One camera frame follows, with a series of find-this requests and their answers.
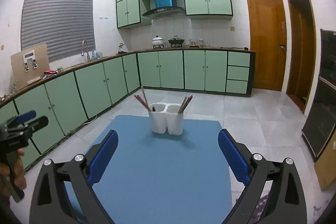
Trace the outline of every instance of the silver screw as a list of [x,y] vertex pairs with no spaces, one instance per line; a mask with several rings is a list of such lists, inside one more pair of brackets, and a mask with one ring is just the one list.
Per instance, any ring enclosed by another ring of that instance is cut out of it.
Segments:
[[253,158],[254,158],[255,160],[261,160],[263,157],[262,157],[262,155],[260,155],[260,154],[254,154],[254,155],[253,155]]
[[75,156],[75,161],[82,161],[83,159],[84,159],[84,156],[81,154]]
[[51,165],[51,159],[47,159],[43,163],[44,165]]
[[291,158],[286,158],[286,162],[287,162],[288,164],[293,164],[293,160],[292,160]]

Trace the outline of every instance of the blue gripper pad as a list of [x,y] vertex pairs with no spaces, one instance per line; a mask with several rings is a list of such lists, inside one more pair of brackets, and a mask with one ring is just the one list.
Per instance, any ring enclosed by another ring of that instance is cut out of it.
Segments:
[[100,181],[107,165],[109,164],[115,150],[117,149],[117,132],[111,130],[100,144],[93,145],[90,150],[94,149],[95,146],[100,146],[100,148],[93,157],[89,166],[86,168],[86,173],[88,175],[87,182],[91,187],[94,183]]
[[249,166],[224,129],[222,129],[218,134],[218,145],[229,163],[236,179],[247,186],[251,181],[249,177]]

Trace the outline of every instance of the black refrigerator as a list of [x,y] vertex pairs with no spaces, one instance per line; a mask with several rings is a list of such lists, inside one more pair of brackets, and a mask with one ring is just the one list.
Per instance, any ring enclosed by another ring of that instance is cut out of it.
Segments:
[[321,64],[314,101],[303,127],[314,161],[317,161],[336,125],[336,31],[321,29]]

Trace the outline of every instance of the chopstick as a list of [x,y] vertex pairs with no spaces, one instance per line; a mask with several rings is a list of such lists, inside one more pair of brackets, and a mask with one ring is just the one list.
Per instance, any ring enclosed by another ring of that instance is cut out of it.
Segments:
[[184,110],[185,110],[186,107],[189,105],[189,103],[190,103],[190,101],[191,101],[192,98],[193,98],[192,95],[190,95],[190,96],[188,97],[188,99],[184,102],[184,104],[183,104],[181,110],[180,110],[178,113],[183,113],[183,112],[184,112]]
[[184,100],[183,100],[183,102],[182,102],[182,104],[181,104],[181,106],[180,106],[180,108],[178,109],[178,112],[177,113],[180,113],[180,111],[181,111],[181,109],[182,109],[182,107],[183,107],[183,105],[184,105],[184,103],[185,103],[185,101],[187,100],[187,96],[186,97],[184,97]]
[[149,106],[141,99],[139,95],[134,95],[134,97],[149,111],[151,112],[151,109]]
[[143,86],[141,86],[141,90],[142,90],[143,97],[145,98],[146,105],[149,107],[149,104],[148,104],[148,101],[147,101],[147,98],[146,98],[146,95],[145,95],[145,90],[143,89]]

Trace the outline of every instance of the window blind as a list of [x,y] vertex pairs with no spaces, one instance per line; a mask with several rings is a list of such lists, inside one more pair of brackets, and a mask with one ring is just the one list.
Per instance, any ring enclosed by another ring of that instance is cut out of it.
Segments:
[[81,53],[84,39],[95,50],[92,6],[92,0],[25,0],[21,49],[46,43],[49,61]]

